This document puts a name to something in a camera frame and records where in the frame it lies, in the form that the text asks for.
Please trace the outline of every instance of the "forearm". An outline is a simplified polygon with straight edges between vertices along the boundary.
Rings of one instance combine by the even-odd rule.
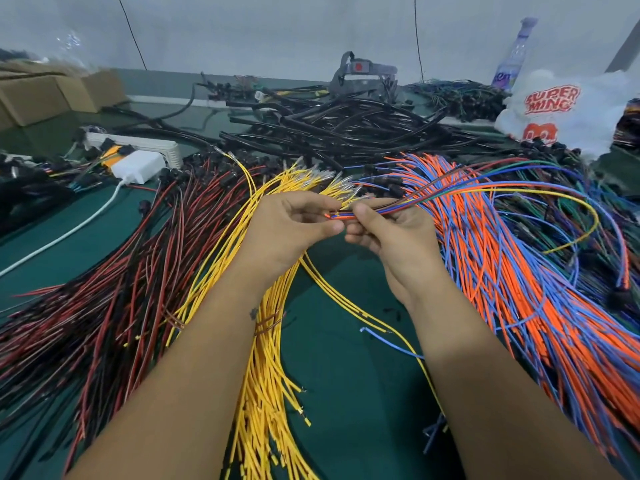
[[[68,478],[219,475],[261,297],[248,273],[229,268]]]
[[[512,359],[444,268],[410,312],[469,479],[619,478]]]

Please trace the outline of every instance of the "black cable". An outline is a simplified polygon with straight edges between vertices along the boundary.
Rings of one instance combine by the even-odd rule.
[[[142,65],[147,69],[147,64],[145,64],[145,59],[142,57],[142,52],[140,52],[140,47],[138,47],[138,41],[136,40],[136,36],[133,35],[133,30],[131,28],[131,24],[129,23],[129,17],[127,16],[127,11],[124,9],[124,5],[122,4],[122,0],[118,0],[120,2],[120,7],[122,8],[122,12],[124,13],[124,18],[127,21],[127,25],[129,26],[129,31],[131,32],[131,38],[133,39],[133,43],[136,44],[136,48],[138,49],[138,53],[140,55],[140,60],[142,60]]]
[[[422,58],[420,56],[420,40],[418,40],[418,8],[416,8],[416,0],[413,0],[413,24],[415,26],[415,46],[418,48],[418,62],[420,62],[420,80],[424,82]]]

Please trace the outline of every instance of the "green table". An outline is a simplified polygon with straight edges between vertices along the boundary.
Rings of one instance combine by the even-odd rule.
[[[137,73],[134,76],[139,84],[142,76]],[[129,88],[127,92],[136,93]],[[158,116],[173,111],[175,106],[132,104],[132,108]],[[30,128],[0,134],[0,148],[28,155],[63,153],[69,147],[71,131],[78,125],[110,126],[124,122],[127,120],[121,116],[68,113]],[[229,123],[226,112],[212,114],[211,109],[203,107],[192,107],[170,122],[191,130],[196,128],[208,136],[217,136],[220,130],[243,128]],[[189,147],[181,149],[188,154]],[[628,155],[614,154],[608,158],[629,159],[636,164]],[[636,185],[633,192],[640,191],[638,179],[631,178],[630,183]],[[112,190],[90,193],[36,226],[0,241],[0,269],[82,222]],[[124,189],[100,218],[0,279],[0,308],[17,303],[10,298],[12,294],[66,282],[100,260],[139,222],[138,201],[145,197],[142,191]],[[332,286],[364,310],[390,321],[419,350],[409,316],[388,290],[375,256],[346,244],[341,236],[316,245],[310,256]],[[399,321],[396,310],[400,312]],[[332,302],[304,270],[294,281],[286,311],[282,358],[290,377],[307,390],[299,398],[313,425],[306,427],[295,413],[290,416],[290,424],[300,450],[316,473],[327,480],[464,476],[450,433],[439,436],[428,456],[422,454],[426,444],[422,430],[436,421],[438,407],[413,359],[359,332],[361,323]],[[0,473],[8,468],[20,440],[27,434],[28,429],[24,428],[11,442],[0,445]],[[59,477],[66,453],[61,451],[47,462],[35,463],[25,478]]]

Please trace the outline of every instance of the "white power adapter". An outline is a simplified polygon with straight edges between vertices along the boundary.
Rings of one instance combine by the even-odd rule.
[[[129,183],[146,184],[165,167],[161,153],[136,150],[111,165],[113,176]]]

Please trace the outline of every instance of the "hand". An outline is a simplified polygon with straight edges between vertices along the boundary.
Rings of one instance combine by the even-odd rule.
[[[314,192],[284,192],[262,198],[231,266],[267,290],[313,246],[341,233],[344,224],[324,214],[338,210],[339,200]]]
[[[381,216],[372,207],[394,199],[367,199],[353,206],[357,221],[347,224],[345,240],[359,244],[380,257],[389,288],[411,309],[434,273],[447,274],[431,216],[420,207],[410,207]]]

